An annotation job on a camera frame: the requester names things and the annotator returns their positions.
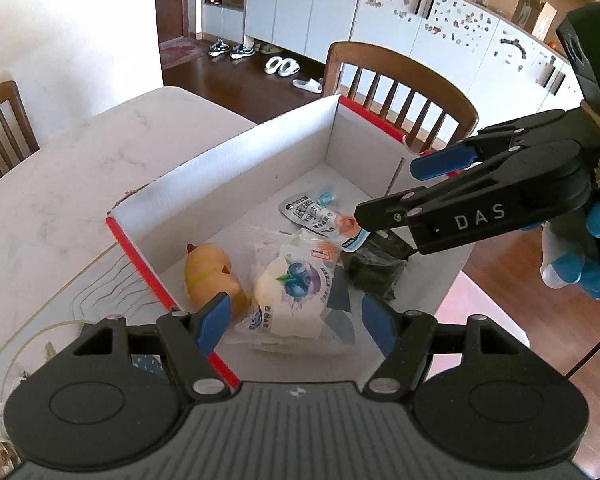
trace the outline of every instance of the white wall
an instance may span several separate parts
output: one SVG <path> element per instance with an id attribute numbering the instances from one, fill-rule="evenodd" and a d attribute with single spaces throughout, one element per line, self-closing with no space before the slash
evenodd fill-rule
<path id="1" fill-rule="evenodd" d="M 0 0 L 0 81 L 41 146 L 162 86 L 155 0 Z"/>

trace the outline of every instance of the black cable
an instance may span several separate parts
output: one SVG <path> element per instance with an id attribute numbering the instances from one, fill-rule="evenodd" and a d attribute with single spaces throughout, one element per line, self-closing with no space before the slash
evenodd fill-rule
<path id="1" fill-rule="evenodd" d="M 598 350 L 600 350 L 600 341 L 598 341 L 596 345 L 591 350 L 589 350 L 587 355 L 580 359 L 580 361 L 564 375 L 565 378 L 570 379 L 574 373 L 576 373 L 585 364 L 587 364 L 587 361 L 589 361 L 589 359 L 591 359 L 598 352 Z"/>

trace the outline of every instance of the gloved hand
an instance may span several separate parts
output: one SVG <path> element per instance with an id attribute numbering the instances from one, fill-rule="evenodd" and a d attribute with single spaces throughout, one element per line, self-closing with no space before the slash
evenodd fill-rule
<path id="1" fill-rule="evenodd" d="M 600 201 L 585 215 L 582 209 L 544 224 L 542 280 L 551 288 L 577 283 L 600 300 L 600 264 L 594 238 L 600 238 Z"/>

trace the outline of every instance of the black device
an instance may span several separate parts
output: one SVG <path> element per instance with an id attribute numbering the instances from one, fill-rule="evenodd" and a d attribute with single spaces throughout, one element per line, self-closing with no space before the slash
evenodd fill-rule
<path id="1" fill-rule="evenodd" d="M 571 11 L 557 33 L 600 116 L 600 3 Z M 356 220 L 368 231 L 408 226 L 418 251 L 435 253 L 589 207 L 600 197 L 600 127 L 582 108 L 549 110 L 484 128 L 410 168 L 419 180 L 468 169 L 362 203 Z"/>
<path id="2" fill-rule="evenodd" d="M 589 415 L 582 394 L 486 316 L 439 324 L 367 296 L 363 320 L 386 359 L 361 392 L 353 382 L 232 392 L 199 349 L 219 339 L 227 303 L 219 294 L 200 314 L 148 326 L 104 319 L 51 359 L 5 406 L 24 462 L 8 478 L 586 478 L 570 462 Z M 462 364 L 425 381 L 443 353 Z M 158 354 L 166 377 L 132 354 Z"/>

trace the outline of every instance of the orange plush toy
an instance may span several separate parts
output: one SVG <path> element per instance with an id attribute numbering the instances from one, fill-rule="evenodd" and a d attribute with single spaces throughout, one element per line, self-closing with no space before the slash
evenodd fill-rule
<path id="1" fill-rule="evenodd" d="M 184 266 L 184 283 L 196 312 L 206 305 L 218 292 L 226 292 L 231 298 L 232 316 L 244 313 L 250 300 L 232 272 L 231 261 L 226 253 L 213 244 L 198 247 L 187 245 L 187 261 Z"/>

